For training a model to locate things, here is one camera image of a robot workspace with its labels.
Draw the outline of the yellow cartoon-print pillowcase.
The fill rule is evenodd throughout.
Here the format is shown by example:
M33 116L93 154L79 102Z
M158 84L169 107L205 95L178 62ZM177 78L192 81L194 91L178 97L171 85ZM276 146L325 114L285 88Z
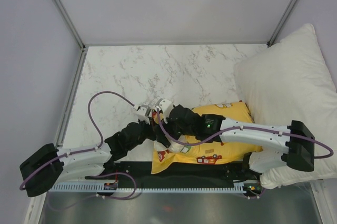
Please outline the yellow cartoon-print pillowcase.
M193 108L192 111L199 115L217 114L242 122L253 122L247 105L242 101L199 106ZM166 170L174 162L205 165L226 164L242 160L246 153L261 151L261 146L242 142L207 142L191 146L188 153L157 152L154 149L151 174L158 174Z

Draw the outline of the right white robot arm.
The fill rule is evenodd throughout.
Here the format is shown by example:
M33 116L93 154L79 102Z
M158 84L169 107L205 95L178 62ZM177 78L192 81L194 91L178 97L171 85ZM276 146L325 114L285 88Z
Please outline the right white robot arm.
M234 120L222 115L199 115L181 105L164 112L164 122L174 133L193 136L198 143L249 143L263 147L244 157L241 174L253 179L270 169L287 166L303 172L314 171L315 137L301 121L288 126L267 126Z

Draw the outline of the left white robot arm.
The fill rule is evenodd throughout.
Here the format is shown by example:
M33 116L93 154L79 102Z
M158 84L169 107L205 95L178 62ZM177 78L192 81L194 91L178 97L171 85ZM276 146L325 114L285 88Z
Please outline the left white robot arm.
M125 157L145 140L165 149L171 145L159 125L144 121L129 123L99 145L64 149L45 144L19 166L23 178L19 189L35 197L58 182L80 177L109 179L115 173L114 161Z

